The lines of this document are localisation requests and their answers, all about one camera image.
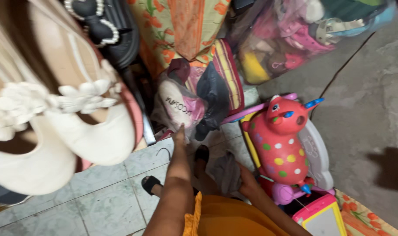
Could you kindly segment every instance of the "tiled floor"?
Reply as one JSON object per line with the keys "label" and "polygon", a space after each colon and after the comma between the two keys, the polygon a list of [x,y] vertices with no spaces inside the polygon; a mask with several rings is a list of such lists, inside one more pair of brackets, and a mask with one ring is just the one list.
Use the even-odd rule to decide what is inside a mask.
{"label": "tiled floor", "polygon": [[[230,149],[239,162],[254,170],[238,122],[222,125],[202,143],[210,149],[208,168]],[[199,145],[189,144],[190,160]],[[161,148],[172,153],[174,144],[166,139],[121,164],[77,173],[60,190],[0,212],[0,236],[141,236],[159,200],[143,190],[141,179],[154,175],[164,181],[169,155],[158,152]]]}

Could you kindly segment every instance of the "polka dot piggy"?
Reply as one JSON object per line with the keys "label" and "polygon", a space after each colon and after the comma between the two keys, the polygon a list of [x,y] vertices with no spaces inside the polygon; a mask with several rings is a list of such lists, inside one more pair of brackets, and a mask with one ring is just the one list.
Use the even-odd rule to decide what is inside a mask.
{"label": "polka dot piggy", "polygon": [[297,133],[304,128],[308,112],[322,100],[302,105],[275,95],[267,110],[243,122],[258,153],[260,174],[280,184],[305,185],[309,162]]}

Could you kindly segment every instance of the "orange floral cloth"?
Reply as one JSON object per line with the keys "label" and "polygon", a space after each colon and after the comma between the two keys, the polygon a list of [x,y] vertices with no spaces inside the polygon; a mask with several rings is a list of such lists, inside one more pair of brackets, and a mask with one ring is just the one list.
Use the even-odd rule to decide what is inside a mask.
{"label": "orange floral cloth", "polygon": [[152,78],[173,58],[207,64],[230,0],[127,0],[141,35],[139,55]]}
{"label": "orange floral cloth", "polygon": [[338,189],[336,198],[348,236],[398,236],[397,229]]}
{"label": "orange floral cloth", "polygon": [[288,236],[254,206],[222,196],[196,196],[194,215],[185,215],[183,236]]}

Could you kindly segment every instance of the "black slipper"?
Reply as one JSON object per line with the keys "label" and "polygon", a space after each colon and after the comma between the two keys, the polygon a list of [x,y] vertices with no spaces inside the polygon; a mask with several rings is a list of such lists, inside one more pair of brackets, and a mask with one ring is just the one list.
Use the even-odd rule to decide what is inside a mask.
{"label": "black slipper", "polygon": [[209,148],[205,145],[200,145],[195,153],[195,161],[198,159],[204,160],[206,163],[209,161]]}
{"label": "black slipper", "polygon": [[160,182],[160,180],[158,180],[157,178],[155,178],[154,176],[147,176],[147,177],[144,177],[143,179],[142,179],[142,182],[141,182],[141,184],[142,184],[142,187],[144,188],[144,190],[149,194],[149,195],[154,195],[151,191],[152,191],[152,187],[154,187],[154,185],[156,185],[156,184],[158,184],[158,185],[161,185],[162,186],[162,184],[161,184],[161,182]]}

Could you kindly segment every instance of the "pearl trim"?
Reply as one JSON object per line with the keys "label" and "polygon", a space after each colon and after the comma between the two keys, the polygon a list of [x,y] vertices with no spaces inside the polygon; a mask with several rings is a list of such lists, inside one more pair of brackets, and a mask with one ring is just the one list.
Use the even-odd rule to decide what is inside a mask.
{"label": "pearl trim", "polygon": [[[74,9],[72,8],[72,2],[74,2],[76,0],[65,0],[64,4],[65,4],[65,8],[66,10],[75,18],[79,19],[80,21],[84,21],[84,17],[76,14],[74,12]],[[97,10],[96,10],[96,15],[97,16],[102,16],[103,15],[103,11],[104,11],[104,0],[96,0],[97,2]],[[116,26],[105,20],[105,19],[100,19],[100,23],[106,25],[107,27],[110,28],[110,30],[112,30],[113,36],[112,38],[108,38],[108,39],[102,39],[100,44],[96,45],[96,47],[102,48],[104,47],[106,44],[115,44],[117,43],[117,41],[119,40],[119,31],[116,28]],[[88,33],[89,27],[85,26],[84,27],[84,32]]]}

